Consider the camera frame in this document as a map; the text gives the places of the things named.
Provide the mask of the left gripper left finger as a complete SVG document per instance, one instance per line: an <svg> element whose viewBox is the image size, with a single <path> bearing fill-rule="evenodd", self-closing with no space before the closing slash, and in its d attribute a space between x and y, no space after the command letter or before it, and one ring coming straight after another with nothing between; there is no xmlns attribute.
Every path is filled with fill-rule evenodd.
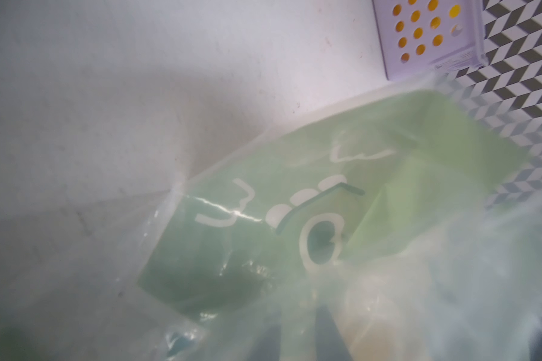
<svg viewBox="0 0 542 361"><path fill-rule="evenodd" d="M281 325L270 326L254 344L248 355L248 361L280 361L281 342Z"/></svg>

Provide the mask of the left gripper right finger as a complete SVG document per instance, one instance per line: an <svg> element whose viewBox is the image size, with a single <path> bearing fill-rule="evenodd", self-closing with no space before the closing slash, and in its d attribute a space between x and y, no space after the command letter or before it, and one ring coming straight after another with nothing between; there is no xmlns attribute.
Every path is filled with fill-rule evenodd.
<svg viewBox="0 0 542 361"><path fill-rule="evenodd" d="M316 311L315 347L317 361L353 361L326 305Z"/></svg>

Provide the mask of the zip bag with orange fruit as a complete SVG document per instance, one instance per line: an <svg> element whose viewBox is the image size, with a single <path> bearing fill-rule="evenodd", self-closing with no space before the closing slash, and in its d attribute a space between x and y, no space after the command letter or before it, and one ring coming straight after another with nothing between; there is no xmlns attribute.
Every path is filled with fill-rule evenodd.
<svg viewBox="0 0 542 361"><path fill-rule="evenodd" d="M542 360L542 116L461 81L281 125L184 183L0 220L0 360Z"/></svg>

